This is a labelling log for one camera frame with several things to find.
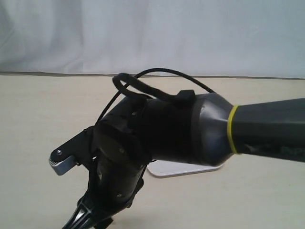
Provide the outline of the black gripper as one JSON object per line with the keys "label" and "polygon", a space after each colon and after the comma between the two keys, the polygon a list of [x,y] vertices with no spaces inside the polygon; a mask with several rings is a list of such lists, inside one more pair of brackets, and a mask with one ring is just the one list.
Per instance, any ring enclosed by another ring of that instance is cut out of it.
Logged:
{"label": "black gripper", "polygon": [[146,167],[128,161],[113,162],[104,156],[95,159],[89,169],[88,188],[63,228],[108,228],[115,214],[131,207],[144,185]]}

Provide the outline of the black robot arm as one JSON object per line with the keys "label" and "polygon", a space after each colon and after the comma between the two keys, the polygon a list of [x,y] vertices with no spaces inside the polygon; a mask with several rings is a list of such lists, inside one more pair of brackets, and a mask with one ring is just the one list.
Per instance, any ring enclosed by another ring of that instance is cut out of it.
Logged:
{"label": "black robot arm", "polygon": [[129,208],[154,160],[217,166],[234,154],[305,160],[303,98],[232,105],[216,93],[184,104],[125,97],[93,127],[89,182],[67,229],[104,229]]}

